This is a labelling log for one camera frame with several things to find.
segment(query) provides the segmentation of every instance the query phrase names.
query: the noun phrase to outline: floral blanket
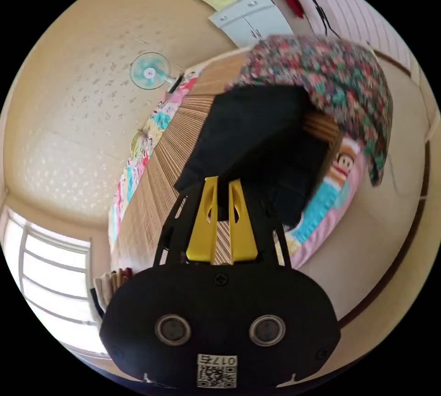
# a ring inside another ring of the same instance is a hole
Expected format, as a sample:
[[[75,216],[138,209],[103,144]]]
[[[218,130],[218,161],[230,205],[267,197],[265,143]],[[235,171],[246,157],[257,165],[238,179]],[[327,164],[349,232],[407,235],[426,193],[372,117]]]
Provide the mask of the floral blanket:
[[[326,36],[270,36],[253,47],[240,75],[226,89],[274,84],[303,86],[317,109],[361,141],[371,183],[381,183],[393,102],[370,50]]]

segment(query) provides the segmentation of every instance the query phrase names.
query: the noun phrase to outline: colorful bedsheet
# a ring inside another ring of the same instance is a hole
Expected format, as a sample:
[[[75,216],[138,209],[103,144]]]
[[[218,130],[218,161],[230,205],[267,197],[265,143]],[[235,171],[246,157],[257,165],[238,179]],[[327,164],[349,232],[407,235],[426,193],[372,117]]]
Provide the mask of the colorful bedsheet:
[[[144,126],[142,134],[138,134],[136,138],[136,152],[131,153],[126,162],[109,211],[108,234],[111,252],[115,246],[124,213],[138,187],[150,156],[181,105],[183,97],[193,87],[201,71],[191,71],[184,76],[173,94],[169,95],[168,99],[165,98],[164,102],[159,103]]]
[[[291,266],[300,268],[328,238],[348,209],[366,172],[362,145],[343,137],[335,158],[302,212],[296,228],[285,232]],[[277,257],[282,264],[279,242]]]

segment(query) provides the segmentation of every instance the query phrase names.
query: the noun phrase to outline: wall fan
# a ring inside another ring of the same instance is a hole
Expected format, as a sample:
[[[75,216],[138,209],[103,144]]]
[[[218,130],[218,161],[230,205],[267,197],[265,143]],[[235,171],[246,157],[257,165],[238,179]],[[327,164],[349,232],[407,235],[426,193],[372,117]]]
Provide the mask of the wall fan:
[[[176,78],[170,76],[170,64],[167,59],[155,52],[143,53],[138,56],[130,67],[132,82],[143,90],[154,90]]]

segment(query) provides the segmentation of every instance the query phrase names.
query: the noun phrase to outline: window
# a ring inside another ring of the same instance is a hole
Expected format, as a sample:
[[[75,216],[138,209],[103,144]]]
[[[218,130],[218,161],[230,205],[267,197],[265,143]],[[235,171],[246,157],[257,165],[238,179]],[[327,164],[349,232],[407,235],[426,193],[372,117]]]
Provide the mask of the window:
[[[3,250],[17,286],[46,329],[70,350],[107,357],[92,315],[90,242],[48,231],[11,212]]]

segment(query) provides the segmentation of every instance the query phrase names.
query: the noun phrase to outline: screw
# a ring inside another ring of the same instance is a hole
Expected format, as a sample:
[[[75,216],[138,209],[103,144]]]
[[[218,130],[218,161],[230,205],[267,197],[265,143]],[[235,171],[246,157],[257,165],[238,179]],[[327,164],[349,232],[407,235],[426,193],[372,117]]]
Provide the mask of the screw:
[[[320,349],[317,354],[316,354],[316,358],[321,361],[323,359],[326,359],[328,357],[329,351],[326,347]]]
[[[216,286],[226,286],[228,284],[228,277],[224,273],[218,273],[215,276]]]

